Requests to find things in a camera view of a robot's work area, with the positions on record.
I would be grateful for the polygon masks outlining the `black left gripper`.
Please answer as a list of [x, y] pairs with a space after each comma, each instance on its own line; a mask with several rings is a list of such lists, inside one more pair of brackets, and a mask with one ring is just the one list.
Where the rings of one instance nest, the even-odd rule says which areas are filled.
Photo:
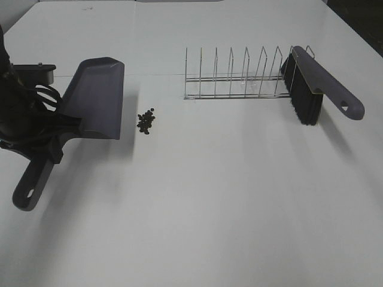
[[64, 116], [38, 116], [11, 126], [1, 123], [1, 148], [30, 160], [41, 156], [58, 164], [63, 157], [61, 137], [64, 134]]

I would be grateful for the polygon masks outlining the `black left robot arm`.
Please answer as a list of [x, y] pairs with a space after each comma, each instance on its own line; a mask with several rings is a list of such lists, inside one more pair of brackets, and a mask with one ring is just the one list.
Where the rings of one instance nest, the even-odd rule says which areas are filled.
[[1, 147], [29, 157], [46, 148], [60, 128], [59, 92], [48, 76], [55, 65], [13, 65], [1, 31]]

